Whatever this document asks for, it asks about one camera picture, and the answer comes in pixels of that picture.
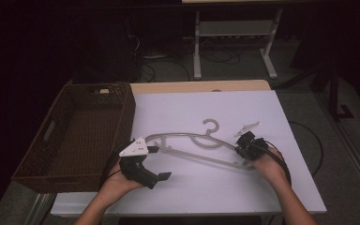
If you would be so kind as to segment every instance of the white table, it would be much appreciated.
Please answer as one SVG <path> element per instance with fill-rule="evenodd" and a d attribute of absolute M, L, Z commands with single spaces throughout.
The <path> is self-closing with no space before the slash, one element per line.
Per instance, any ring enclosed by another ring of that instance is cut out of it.
<path fill-rule="evenodd" d="M 234 91 L 135 94 L 136 114 L 132 137 L 162 132 L 204 134 L 220 123 L 212 137 L 235 143 L 233 134 L 243 125 L 262 124 L 253 130 L 276 145 L 286 158 L 292 187 L 310 213 L 325 212 L 320 193 L 308 171 L 293 133 L 274 91 Z M 175 149 L 226 161 L 242 162 L 231 149 L 205 150 L 186 138 L 168 139 Z M 158 152 L 150 154 L 144 166 L 153 173 L 172 172 L 168 181 L 154 189 L 134 190 L 110 207 L 106 214 L 120 217 L 261 215 L 280 212 L 273 189 L 255 171 L 242 171 L 214 163 Z M 51 213 L 78 216 L 96 193 L 58 194 Z"/>

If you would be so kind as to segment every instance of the white metal stand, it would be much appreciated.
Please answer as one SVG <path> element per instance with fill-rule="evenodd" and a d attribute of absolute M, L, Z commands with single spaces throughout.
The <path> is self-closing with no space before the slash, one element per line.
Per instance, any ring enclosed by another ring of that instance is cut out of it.
<path fill-rule="evenodd" d="M 269 53 L 276 36 L 281 14 L 282 8 L 277 10 L 274 20 L 201 22 L 200 12 L 197 11 L 195 19 L 194 79 L 200 80 L 202 78 L 200 37 L 214 36 L 268 36 L 268 42 L 264 48 L 260 49 L 260 52 L 268 75 L 271 79 L 275 79 L 278 75 L 271 63 Z"/>

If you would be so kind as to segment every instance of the black cord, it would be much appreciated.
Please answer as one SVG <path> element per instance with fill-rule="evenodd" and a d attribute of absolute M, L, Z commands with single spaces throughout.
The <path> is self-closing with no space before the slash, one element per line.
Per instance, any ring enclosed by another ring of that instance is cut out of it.
<path fill-rule="evenodd" d="M 114 176 L 115 174 L 117 174 L 117 173 L 119 173 L 119 172 L 121 172 L 121 170 L 118 170 L 118 171 L 116 171 L 116 172 L 113 172 L 112 174 L 110 174 L 109 176 L 107 176 L 107 179 L 106 179 L 106 180 L 108 180 L 108 178 Z"/>
<path fill-rule="evenodd" d="M 149 72 L 145 71 L 144 68 L 142 67 L 142 72 L 144 72 L 146 75 L 151 76 L 151 78 L 150 78 L 149 80 L 147 80 L 147 78 L 145 78 L 145 77 L 143 76 L 143 77 L 145 78 L 145 80 L 146 80 L 148 83 L 150 83 L 151 81 L 154 81 L 154 80 L 155 80 L 155 77 L 156 77 L 156 72 L 155 72 L 155 70 L 154 70 L 151 66 L 148 66 L 148 65 L 146 65 L 146 64 L 144 64 L 143 66 L 144 66 L 144 67 L 147 67 L 147 68 L 150 68 L 150 69 L 152 70 L 152 73 L 149 73 Z"/>
<path fill-rule="evenodd" d="M 318 163 L 317 168 L 315 168 L 315 170 L 311 173 L 312 176 L 315 176 L 317 174 L 317 172 L 320 170 L 321 166 L 323 165 L 323 143 L 321 142 L 320 138 L 318 137 L 317 134 L 314 133 L 314 131 L 312 131 L 310 128 L 308 128 L 305 125 L 302 125 L 300 123 L 294 122 L 294 121 L 288 121 L 290 124 L 296 124 L 302 128 L 305 128 L 306 130 L 308 130 L 317 140 L 318 145 L 320 146 L 320 152 L 321 152 L 321 156 L 320 156 L 320 161 Z"/>
<path fill-rule="evenodd" d="M 130 145 L 131 142 L 124 142 L 121 145 L 119 145 L 115 150 L 113 150 L 110 154 L 110 156 L 108 157 L 106 164 L 104 166 L 104 170 L 102 175 L 100 176 L 100 184 L 98 189 L 101 189 L 101 187 L 103 186 L 104 182 L 112 175 L 118 173 L 115 172 L 111 175 L 109 175 L 110 170 L 113 168 L 113 166 L 115 165 L 115 163 L 118 161 L 119 159 L 119 152 L 124 150 L 125 147 L 127 147 L 128 145 Z"/>
<path fill-rule="evenodd" d="M 190 81 L 188 69 L 183 64 L 181 64 L 179 62 L 176 62 L 176 61 L 173 61 L 173 60 L 157 60 L 157 61 L 148 62 L 147 64 L 152 64 L 152 63 L 174 63 L 174 64 L 177 64 L 177 65 L 179 65 L 180 67 L 182 67 L 184 69 L 184 71 L 187 74 L 187 80 Z"/>

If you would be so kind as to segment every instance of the wicker basket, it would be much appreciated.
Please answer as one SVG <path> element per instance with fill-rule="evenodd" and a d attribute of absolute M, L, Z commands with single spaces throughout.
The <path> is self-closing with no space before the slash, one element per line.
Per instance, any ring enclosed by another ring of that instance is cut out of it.
<path fill-rule="evenodd" d="M 12 179 L 37 193 L 97 191 L 111 151 L 130 140 L 128 83 L 67 85 Z"/>

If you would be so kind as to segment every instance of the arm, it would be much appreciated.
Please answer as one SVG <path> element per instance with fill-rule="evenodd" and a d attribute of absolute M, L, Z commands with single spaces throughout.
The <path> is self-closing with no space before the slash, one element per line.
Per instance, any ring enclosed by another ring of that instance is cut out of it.
<path fill-rule="evenodd" d="M 118 161 L 112 168 L 110 174 L 119 170 L 120 167 Z M 99 224 L 105 211 L 110 205 L 116 203 L 131 190 L 141 187 L 141 184 L 128 180 L 121 172 L 117 172 L 107 179 L 95 198 L 84 209 L 75 224 Z"/>
<path fill-rule="evenodd" d="M 276 149 L 269 148 L 269 150 L 282 158 L 282 155 Z M 286 179 L 285 172 L 271 157 L 264 154 L 261 158 L 254 160 L 252 164 L 276 192 L 283 216 L 288 225 L 316 224 L 292 190 Z"/>

